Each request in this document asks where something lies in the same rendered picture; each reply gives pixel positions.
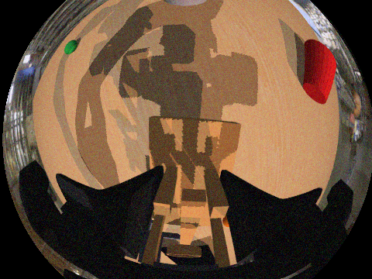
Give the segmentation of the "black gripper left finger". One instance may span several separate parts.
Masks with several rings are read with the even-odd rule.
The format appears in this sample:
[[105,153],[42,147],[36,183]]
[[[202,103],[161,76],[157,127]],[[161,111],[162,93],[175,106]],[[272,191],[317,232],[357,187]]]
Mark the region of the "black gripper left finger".
[[136,260],[163,176],[164,167],[158,165],[106,189],[86,186],[64,174],[56,174],[56,181],[66,202],[97,219],[125,255]]

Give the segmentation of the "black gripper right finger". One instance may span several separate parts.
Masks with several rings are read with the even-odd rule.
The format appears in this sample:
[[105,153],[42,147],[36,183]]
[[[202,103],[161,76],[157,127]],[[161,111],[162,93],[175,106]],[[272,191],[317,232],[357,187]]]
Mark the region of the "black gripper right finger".
[[316,204],[322,195],[320,187],[293,198],[276,198],[228,170],[221,170],[219,180],[229,203],[226,218],[238,264],[253,260],[253,254],[266,245],[290,217]]

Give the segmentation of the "orange ball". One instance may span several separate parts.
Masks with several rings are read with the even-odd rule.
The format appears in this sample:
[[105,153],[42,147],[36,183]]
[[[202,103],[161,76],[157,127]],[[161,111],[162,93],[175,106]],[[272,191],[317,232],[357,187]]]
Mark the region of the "orange ball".
[[227,218],[226,217],[227,216],[224,216],[222,222],[223,222],[224,226],[229,227],[229,221],[227,221]]

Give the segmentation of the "green ball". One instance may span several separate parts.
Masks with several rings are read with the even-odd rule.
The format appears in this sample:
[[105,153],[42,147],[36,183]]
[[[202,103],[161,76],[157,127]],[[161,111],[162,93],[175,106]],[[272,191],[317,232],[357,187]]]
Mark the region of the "green ball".
[[71,55],[71,53],[74,52],[75,47],[78,46],[77,40],[69,41],[68,44],[66,44],[64,52],[67,53],[67,55]]

